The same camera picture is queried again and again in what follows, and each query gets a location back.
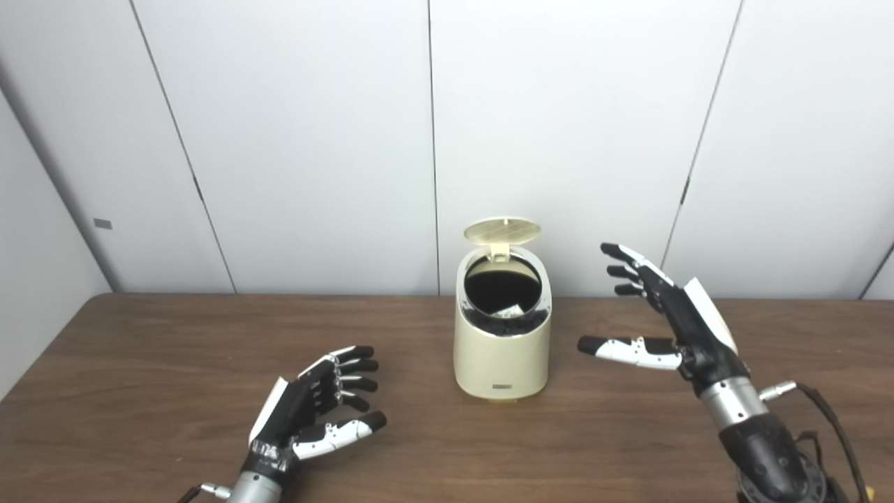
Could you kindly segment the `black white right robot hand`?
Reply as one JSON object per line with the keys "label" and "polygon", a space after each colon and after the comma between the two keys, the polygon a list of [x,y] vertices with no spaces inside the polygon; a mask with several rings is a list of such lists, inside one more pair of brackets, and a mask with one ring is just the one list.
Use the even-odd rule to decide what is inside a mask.
{"label": "black white right robot hand", "polygon": [[622,262],[606,268],[611,277],[628,280],[615,287],[617,296],[646,299],[667,320],[673,338],[583,335],[577,346],[581,353],[642,368],[677,370],[696,395],[725,379],[750,378],[724,318],[696,278],[680,286],[634,249],[604,242],[600,250]]}

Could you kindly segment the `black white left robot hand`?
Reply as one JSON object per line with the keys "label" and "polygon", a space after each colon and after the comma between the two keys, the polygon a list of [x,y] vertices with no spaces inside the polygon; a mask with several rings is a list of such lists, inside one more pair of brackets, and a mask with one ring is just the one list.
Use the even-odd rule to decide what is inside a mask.
{"label": "black white left robot hand", "polygon": [[278,378],[249,433],[242,472],[252,472],[287,489],[301,462],[364,439],[387,424],[356,391],[378,384],[371,346],[350,346],[323,354],[296,378]]}

